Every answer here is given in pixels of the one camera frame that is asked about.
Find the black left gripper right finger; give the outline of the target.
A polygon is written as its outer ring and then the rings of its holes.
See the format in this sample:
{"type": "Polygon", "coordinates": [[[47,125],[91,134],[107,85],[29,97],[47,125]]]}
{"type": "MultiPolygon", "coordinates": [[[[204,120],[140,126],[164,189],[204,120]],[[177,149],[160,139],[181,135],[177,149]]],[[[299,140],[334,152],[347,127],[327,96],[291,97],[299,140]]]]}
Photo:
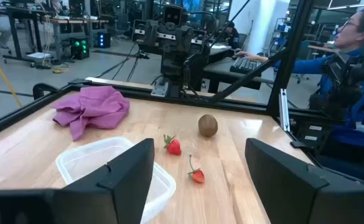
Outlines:
{"type": "Polygon", "coordinates": [[[364,223],[364,185],[255,138],[245,157],[271,223],[364,223]]]}

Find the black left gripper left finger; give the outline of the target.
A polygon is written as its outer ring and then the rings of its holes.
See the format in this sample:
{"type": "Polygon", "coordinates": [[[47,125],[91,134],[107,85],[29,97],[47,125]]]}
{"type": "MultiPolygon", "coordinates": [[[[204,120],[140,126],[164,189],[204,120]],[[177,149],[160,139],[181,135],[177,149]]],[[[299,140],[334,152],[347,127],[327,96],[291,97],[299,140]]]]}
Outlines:
{"type": "Polygon", "coordinates": [[[65,188],[64,223],[139,223],[154,168],[146,138],[65,188]]]}

